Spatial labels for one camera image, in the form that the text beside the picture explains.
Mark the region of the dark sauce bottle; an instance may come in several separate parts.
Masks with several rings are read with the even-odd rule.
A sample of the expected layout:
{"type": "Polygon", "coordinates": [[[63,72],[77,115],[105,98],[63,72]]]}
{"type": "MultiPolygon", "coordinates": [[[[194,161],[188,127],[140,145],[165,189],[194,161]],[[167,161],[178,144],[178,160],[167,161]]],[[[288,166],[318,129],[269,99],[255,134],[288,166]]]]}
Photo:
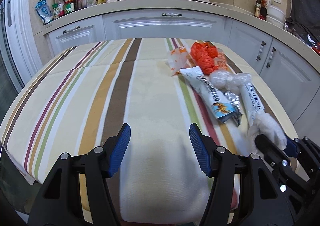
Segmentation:
{"type": "Polygon", "coordinates": [[[260,17],[260,11],[261,11],[261,0],[256,0],[254,16],[259,18],[260,17]]]}

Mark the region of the dark hanging cloth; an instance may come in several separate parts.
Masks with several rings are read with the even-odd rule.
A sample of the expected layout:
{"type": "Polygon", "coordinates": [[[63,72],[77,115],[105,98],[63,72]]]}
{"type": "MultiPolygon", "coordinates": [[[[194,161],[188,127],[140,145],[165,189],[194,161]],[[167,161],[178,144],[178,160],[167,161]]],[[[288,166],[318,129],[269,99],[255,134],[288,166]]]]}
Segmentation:
{"type": "Polygon", "coordinates": [[[319,41],[319,0],[292,0],[291,12],[286,19],[305,41],[307,37],[319,41]]]}

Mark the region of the stacked white bowls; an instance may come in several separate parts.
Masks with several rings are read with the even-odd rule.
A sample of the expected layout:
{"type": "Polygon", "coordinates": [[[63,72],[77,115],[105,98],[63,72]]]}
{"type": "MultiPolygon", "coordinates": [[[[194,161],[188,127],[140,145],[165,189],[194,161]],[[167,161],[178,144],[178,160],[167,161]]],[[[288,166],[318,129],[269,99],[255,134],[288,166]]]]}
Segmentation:
{"type": "Polygon", "coordinates": [[[278,7],[269,4],[267,6],[266,21],[283,29],[285,24],[285,13],[278,7]]]}

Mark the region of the blue white snack wrapper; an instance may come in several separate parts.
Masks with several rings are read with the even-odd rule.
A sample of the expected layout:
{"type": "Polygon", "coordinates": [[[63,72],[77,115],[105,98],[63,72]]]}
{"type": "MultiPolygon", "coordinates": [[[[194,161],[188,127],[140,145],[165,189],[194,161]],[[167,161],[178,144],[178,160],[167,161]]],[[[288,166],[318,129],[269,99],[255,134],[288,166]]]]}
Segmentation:
{"type": "Polygon", "coordinates": [[[180,73],[204,101],[212,115],[221,123],[233,119],[236,126],[241,123],[239,110],[204,76],[199,66],[182,68],[180,73]]]}

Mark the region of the clear plastic bag wad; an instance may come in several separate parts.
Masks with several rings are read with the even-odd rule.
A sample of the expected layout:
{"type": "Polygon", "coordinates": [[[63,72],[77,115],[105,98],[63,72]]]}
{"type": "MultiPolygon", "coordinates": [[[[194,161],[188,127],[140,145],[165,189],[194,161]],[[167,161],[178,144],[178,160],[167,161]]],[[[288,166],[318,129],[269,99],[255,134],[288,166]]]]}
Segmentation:
{"type": "Polygon", "coordinates": [[[240,87],[252,82],[249,73],[236,73],[225,70],[217,70],[209,75],[209,80],[213,86],[219,90],[224,89],[236,95],[240,94],[240,87]]]}

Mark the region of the blue white bag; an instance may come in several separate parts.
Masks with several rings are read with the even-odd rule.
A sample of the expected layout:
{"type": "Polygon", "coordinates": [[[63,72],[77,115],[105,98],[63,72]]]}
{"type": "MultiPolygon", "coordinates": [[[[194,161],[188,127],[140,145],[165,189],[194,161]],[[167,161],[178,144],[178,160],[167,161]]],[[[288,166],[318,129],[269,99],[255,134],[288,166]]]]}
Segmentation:
{"type": "Polygon", "coordinates": [[[53,14],[47,4],[47,0],[39,0],[35,6],[35,10],[43,24],[48,24],[53,21],[53,14]]]}

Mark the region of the striped tablecloth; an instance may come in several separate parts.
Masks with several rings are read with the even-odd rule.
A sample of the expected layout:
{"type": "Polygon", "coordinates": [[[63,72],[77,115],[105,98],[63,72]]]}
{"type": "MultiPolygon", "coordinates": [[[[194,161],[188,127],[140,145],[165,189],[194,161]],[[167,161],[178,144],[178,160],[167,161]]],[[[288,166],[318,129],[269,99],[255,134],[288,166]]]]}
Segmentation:
{"type": "Polygon", "coordinates": [[[248,122],[219,123],[172,75],[167,52],[187,39],[127,39],[82,45],[53,58],[22,89],[1,124],[1,141],[25,177],[43,182],[64,152],[85,154],[131,126],[121,171],[108,180],[123,218],[139,223],[198,221],[210,179],[200,170],[189,126],[236,151],[248,122]]]}

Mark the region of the white tissue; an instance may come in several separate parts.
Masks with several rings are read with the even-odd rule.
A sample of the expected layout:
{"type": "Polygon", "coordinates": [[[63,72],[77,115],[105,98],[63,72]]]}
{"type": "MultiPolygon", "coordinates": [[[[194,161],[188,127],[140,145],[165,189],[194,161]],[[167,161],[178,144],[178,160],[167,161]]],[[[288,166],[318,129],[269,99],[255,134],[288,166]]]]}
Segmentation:
{"type": "Polygon", "coordinates": [[[248,139],[251,152],[261,154],[255,145],[255,138],[263,134],[272,141],[280,150],[287,146],[287,138],[281,126],[271,117],[270,114],[259,110],[255,113],[252,125],[248,129],[248,139]]]}

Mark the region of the white tube package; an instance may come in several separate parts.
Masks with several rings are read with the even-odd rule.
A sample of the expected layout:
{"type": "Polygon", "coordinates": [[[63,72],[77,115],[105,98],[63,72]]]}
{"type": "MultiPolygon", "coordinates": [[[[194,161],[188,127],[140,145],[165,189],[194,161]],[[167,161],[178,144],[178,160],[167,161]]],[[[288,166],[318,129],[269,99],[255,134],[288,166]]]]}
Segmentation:
{"type": "Polygon", "coordinates": [[[240,94],[244,103],[249,126],[252,126],[256,114],[264,113],[264,105],[261,102],[255,87],[250,82],[240,86],[240,94]]]}

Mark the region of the clear orange printed wrapper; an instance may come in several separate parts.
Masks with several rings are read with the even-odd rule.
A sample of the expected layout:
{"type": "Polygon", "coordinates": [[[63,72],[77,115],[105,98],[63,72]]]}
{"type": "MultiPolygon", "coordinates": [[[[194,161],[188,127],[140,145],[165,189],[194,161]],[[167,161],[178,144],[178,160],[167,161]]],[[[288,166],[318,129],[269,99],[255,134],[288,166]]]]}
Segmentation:
{"type": "Polygon", "coordinates": [[[180,69],[188,67],[188,50],[185,46],[180,46],[168,53],[168,65],[171,70],[171,76],[180,73],[180,69]]]}

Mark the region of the silver foil wrapper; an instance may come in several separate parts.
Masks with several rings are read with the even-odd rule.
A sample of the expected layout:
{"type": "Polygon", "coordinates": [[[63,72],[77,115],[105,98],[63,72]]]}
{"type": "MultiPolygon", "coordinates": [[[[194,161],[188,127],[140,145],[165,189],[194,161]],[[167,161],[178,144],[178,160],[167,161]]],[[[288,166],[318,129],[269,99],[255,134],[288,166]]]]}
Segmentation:
{"type": "Polygon", "coordinates": [[[229,102],[233,105],[235,108],[236,115],[233,118],[237,126],[240,126],[241,124],[241,118],[242,118],[242,111],[240,109],[240,98],[237,94],[234,94],[230,91],[223,91],[223,95],[229,100],[229,102]]]}

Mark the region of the orange bag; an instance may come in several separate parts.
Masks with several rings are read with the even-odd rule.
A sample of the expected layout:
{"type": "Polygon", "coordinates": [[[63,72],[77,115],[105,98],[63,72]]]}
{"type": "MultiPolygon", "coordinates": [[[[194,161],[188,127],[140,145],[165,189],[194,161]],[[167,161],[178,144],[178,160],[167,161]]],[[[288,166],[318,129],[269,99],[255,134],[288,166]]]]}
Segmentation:
{"type": "Polygon", "coordinates": [[[215,45],[195,42],[190,49],[190,54],[205,75],[210,75],[217,69],[214,58],[219,54],[215,45]]]}

